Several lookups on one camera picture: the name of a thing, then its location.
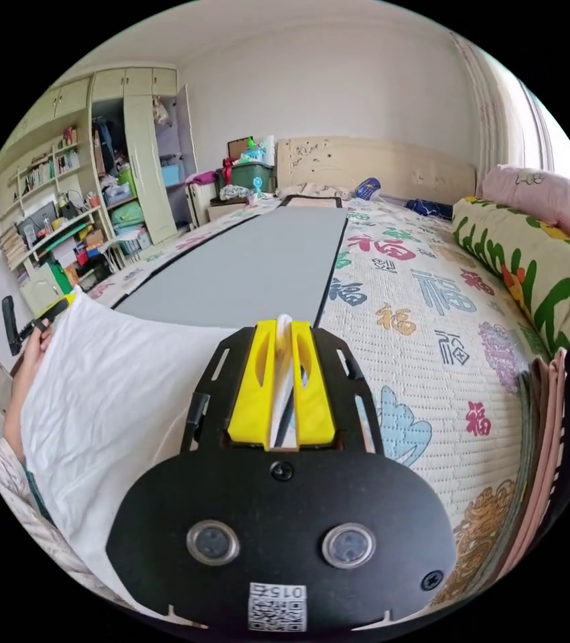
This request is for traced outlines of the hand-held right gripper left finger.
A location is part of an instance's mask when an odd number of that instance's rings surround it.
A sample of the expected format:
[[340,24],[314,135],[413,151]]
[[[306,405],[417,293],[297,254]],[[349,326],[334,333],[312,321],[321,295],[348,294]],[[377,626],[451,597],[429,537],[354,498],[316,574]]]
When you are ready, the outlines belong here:
[[259,321],[253,330],[227,433],[236,445],[267,451],[275,397],[277,321]]

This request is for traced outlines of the person's left hand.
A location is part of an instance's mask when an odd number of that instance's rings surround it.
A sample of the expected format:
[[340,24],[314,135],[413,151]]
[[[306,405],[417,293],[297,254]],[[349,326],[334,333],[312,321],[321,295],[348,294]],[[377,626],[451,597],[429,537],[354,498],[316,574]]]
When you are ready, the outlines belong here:
[[44,332],[35,328],[29,337],[21,357],[21,363],[13,377],[12,401],[23,401],[38,373],[44,360],[44,356],[52,341],[53,327],[48,322]]

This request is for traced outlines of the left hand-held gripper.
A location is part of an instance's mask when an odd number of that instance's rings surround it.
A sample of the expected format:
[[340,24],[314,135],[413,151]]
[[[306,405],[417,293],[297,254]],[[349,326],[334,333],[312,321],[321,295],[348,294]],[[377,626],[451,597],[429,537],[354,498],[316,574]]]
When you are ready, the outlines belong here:
[[35,328],[44,332],[47,328],[45,322],[48,322],[51,325],[59,315],[73,304],[75,298],[75,295],[65,295],[57,300],[53,305],[49,306],[49,308],[47,308],[47,310],[45,310],[39,317],[33,318],[22,330],[16,332],[15,345],[22,346],[23,343],[31,336]]

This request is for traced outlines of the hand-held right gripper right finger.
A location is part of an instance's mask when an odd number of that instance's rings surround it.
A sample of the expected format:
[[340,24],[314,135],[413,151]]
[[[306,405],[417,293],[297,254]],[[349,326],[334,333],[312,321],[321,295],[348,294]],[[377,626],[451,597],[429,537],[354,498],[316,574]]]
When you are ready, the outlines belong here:
[[291,323],[293,409],[298,448],[329,447],[336,429],[319,353],[306,321]]

